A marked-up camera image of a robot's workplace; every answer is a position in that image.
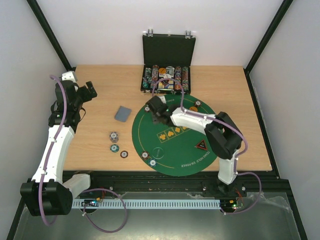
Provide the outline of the teal poker chip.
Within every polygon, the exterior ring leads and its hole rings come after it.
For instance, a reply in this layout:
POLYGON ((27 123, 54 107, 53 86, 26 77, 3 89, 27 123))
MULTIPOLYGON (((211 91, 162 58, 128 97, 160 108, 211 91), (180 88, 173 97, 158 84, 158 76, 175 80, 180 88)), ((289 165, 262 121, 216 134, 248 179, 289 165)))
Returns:
POLYGON ((109 149, 111 152, 117 153, 119 151, 120 147, 117 144, 112 144, 109 149))

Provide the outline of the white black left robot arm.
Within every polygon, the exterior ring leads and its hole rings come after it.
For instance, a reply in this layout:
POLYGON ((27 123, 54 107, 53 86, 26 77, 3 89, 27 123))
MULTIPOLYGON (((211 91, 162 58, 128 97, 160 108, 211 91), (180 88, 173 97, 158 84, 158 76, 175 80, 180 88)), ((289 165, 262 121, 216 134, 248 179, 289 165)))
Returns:
POLYGON ((54 75, 50 78, 56 81, 56 100, 50 107, 47 143, 35 174, 20 187, 21 197, 32 216, 67 215, 73 200, 91 185, 90 175, 86 173, 78 173, 64 182, 63 169, 82 120, 83 104, 98 94, 91 81, 79 86, 71 71, 61 78, 54 75))

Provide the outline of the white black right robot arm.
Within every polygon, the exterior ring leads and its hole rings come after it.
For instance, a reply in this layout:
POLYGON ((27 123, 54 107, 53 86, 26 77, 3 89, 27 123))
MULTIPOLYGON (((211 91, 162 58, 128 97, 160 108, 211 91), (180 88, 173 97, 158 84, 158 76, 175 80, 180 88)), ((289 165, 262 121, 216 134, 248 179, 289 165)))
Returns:
POLYGON ((238 158, 248 150, 248 142, 227 113, 199 113, 185 108, 183 101, 168 105, 164 96, 153 96, 146 106, 162 124, 187 127, 205 135, 219 158, 218 191, 224 196, 235 191, 238 158))

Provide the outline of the grey chip stack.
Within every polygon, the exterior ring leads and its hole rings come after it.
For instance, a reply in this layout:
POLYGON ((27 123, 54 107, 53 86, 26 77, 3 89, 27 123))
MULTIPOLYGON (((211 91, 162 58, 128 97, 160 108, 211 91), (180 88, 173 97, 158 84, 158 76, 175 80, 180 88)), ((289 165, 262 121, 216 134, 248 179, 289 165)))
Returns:
POLYGON ((109 139, 112 143, 117 143, 119 141, 118 133, 115 131, 111 132, 109 135, 109 139))

